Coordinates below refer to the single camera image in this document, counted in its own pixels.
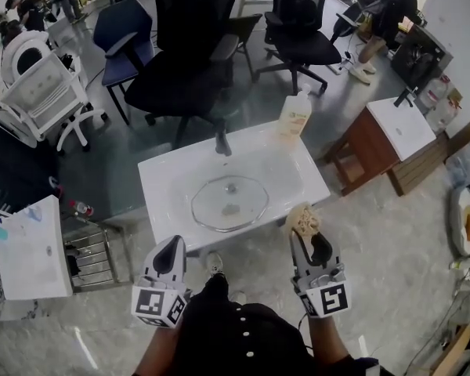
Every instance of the faucet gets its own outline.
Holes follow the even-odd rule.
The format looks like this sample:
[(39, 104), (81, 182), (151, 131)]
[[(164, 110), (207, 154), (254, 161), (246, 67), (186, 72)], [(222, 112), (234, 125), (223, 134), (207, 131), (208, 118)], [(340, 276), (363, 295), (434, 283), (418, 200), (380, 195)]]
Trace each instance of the faucet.
[(232, 150), (226, 139), (226, 123), (225, 121), (219, 120), (215, 125), (216, 132), (216, 153), (224, 154), (225, 156), (231, 156)]

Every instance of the white sink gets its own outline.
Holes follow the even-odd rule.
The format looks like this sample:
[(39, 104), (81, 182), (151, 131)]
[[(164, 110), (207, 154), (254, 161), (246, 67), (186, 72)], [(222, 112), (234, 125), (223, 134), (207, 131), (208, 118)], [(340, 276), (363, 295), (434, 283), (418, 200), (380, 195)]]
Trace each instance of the white sink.
[[(292, 149), (279, 144), (276, 122), (246, 128), (226, 136), (233, 152), (215, 152), (209, 139), (139, 163), (146, 207), (158, 243), (179, 234), (187, 251), (283, 218), (295, 205), (315, 204), (330, 192), (301, 140)], [(262, 184), (269, 203), (262, 216), (249, 226), (220, 233), (198, 224), (191, 201), (207, 182), (226, 175), (248, 177)]]

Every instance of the white sneaker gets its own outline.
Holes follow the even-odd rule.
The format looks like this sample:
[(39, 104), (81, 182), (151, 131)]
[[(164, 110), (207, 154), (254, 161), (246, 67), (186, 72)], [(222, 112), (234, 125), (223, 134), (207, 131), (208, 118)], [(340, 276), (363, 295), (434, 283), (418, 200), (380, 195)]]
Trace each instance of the white sneaker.
[(217, 273), (222, 273), (221, 256), (219, 256), (216, 252), (211, 252), (209, 255), (207, 255), (205, 263), (211, 276), (214, 276)]
[(242, 291), (235, 291), (232, 293), (230, 296), (230, 301), (231, 302), (236, 302), (239, 305), (245, 305), (248, 303), (248, 297), (247, 295), (242, 292)]
[(360, 82), (370, 85), (371, 80), (369, 77), (366, 75), (366, 73), (363, 70), (359, 70), (358, 68), (352, 67), (349, 69), (349, 73), (353, 75), (355, 78), (357, 78)]
[(376, 67), (372, 65), (370, 61), (363, 65), (363, 70), (366, 71), (368, 74), (376, 74), (377, 71)]

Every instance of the black cap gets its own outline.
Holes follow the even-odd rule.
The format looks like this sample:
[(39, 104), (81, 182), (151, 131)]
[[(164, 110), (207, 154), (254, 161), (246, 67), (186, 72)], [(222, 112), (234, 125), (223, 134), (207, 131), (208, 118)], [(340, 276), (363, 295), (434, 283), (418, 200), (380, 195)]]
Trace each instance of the black cap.
[(5, 2), (5, 8), (6, 9), (11, 9), (13, 7), (14, 0), (7, 0)]

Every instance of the small wooden table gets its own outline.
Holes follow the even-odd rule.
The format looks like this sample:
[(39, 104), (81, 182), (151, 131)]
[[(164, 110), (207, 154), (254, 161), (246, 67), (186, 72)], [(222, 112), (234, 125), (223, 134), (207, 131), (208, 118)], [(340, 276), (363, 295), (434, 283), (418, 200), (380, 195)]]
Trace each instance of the small wooden table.
[(406, 160), (436, 136), (419, 109), (396, 99), (368, 103), (324, 156), (334, 163), (348, 195)]

